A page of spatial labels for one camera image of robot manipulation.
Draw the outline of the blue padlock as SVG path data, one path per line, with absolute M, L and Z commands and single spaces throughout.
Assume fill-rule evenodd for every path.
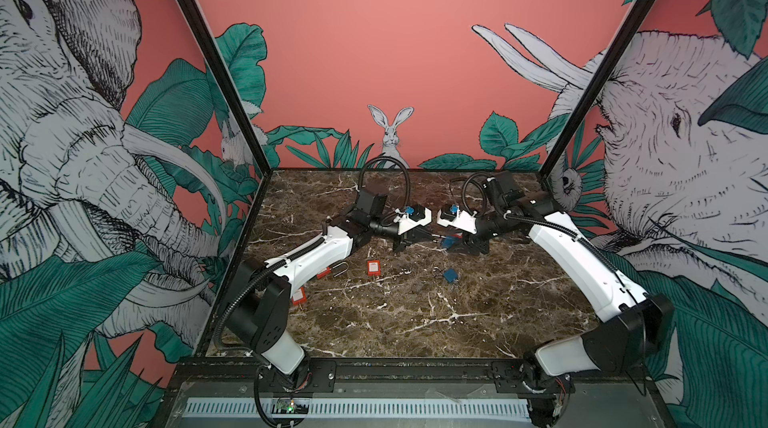
M 454 269 L 447 269 L 442 272 L 442 277 L 444 280 L 449 283 L 453 284 L 458 281 L 459 275 Z
M 455 236 L 444 236 L 440 242 L 440 247 L 444 249 L 451 248 L 456 242 L 458 241 L 458 238 Z

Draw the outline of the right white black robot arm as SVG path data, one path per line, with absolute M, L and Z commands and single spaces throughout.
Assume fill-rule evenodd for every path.
M 487 252 L 501 234 L 524 230 L 575 283 L 600 323 L 580 335 L 539 345 L 522 359 L 516 379 L 540 394 L 558 388 L 566 375 L 586 371 L 629 373 L 662 344 L 674 314 L 664 295 L 651 295 L 616 268 L 579 231 L 566 211 L 542 192 L 485 215 L 447 204 L 438 213 L 444 227 L 458 229 L 470 252 Z

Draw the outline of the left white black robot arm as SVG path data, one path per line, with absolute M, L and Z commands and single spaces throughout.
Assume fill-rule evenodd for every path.
M 431 222 L 430 210 L 417 219 L 404 213 L 390 225 L 375 217 L 340 215 L 328 220 L 322 234 L 267 260 L 260 271 L 240 269 L 245 285 L 226 302 L 220 315 L 213 335 L 216 348 L 249 351 L 275 372 L 284 390 L 303 389 L 311 379 L 311 370 L 309 356 L 287 330 L 293 296 L 305 283 L 346 260 L 371 238 L 392 240 L 395 251 L 429 241 Z

